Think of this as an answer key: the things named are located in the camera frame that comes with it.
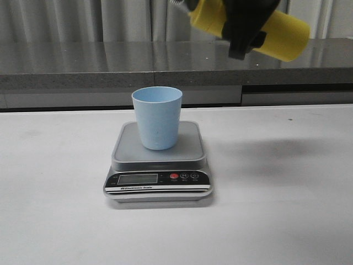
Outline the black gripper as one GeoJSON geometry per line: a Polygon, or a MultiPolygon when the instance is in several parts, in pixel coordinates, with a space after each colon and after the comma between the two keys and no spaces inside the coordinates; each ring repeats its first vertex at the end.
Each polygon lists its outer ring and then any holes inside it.
{"type": "Polygon", "coordinates": [[[228,56],[244,59],[260,48],[267,33],[262,27],[279,1],[185,1],[190,24],[199,30],[230,42],[228,56]]]}

